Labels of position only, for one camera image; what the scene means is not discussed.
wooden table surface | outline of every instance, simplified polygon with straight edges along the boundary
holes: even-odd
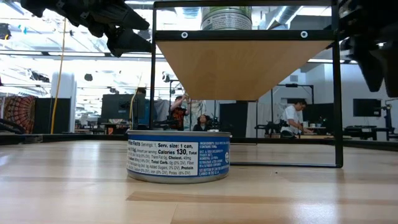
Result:
[[[127,176],[126,142],[0,147],[0,223],[398,223],[398,153],[345,148],[342,169],[232,166],[190,185]],[[334,147],[231,146],[232,161],[332,163]]]

black metal frame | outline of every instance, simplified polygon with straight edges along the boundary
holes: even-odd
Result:
[[[306,30],[307,38],[301,37],[301,30],[159,30],[156,29],[157,10],[168,7],[202,6],[331,6],[332,30]],[[153,124],[153,102],[155,95],[156,41],[198,41],[198,40],[333,40],[333,94],[335,115],[335,164],[279,164],[279,163],[235,163],[255,166],[304,166],[304,167],[343,167],[343,122],[341,115],[341,74],[340,46],[338,43],[338,0],[206,0],[206,1],[157,1],[152,18],[152,66],[150,77],[150,123]]]

ceiling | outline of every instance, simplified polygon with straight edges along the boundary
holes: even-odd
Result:
[[[152,24],[152,4],[148,1],[126,1],[138,14]],[[254,7],[252,23],[260,24],[262,15],[275,7]],[[12,37],[0,40],[0,77],[6,86],[0,87],[0,95],[35,95],[49,97],[53,72],[59,70],[63,40],[63,17],[46,10],[42,18],[34,17],[21,8],[17,1],[0,0],[0,23],[9,24]],[[298,15],[314,18],[330,16],[327,7],[303,7]],[[157,28],[163,30],[199,30],[200,11],[187,15],[181,8],[157,12]],[[150,85],[150,55],[126,54],[122,58],[104,57],[109,53],[107,38],[96,38],[88,29],[75,27],[68,21],[65,32],[63,66],[72,68],[78,85],[77,102],[82,113],[101,113],[101,95],[114,87],[120,93],[134,93],[136,86]],[[169,85],[162,80],[162,73],[173,74],[159,51],[156,63],[155,97],[169,98]],[[34,80],[32,72],[48,78],[47,82]],[[93,81],[84,76],[89,73]]]

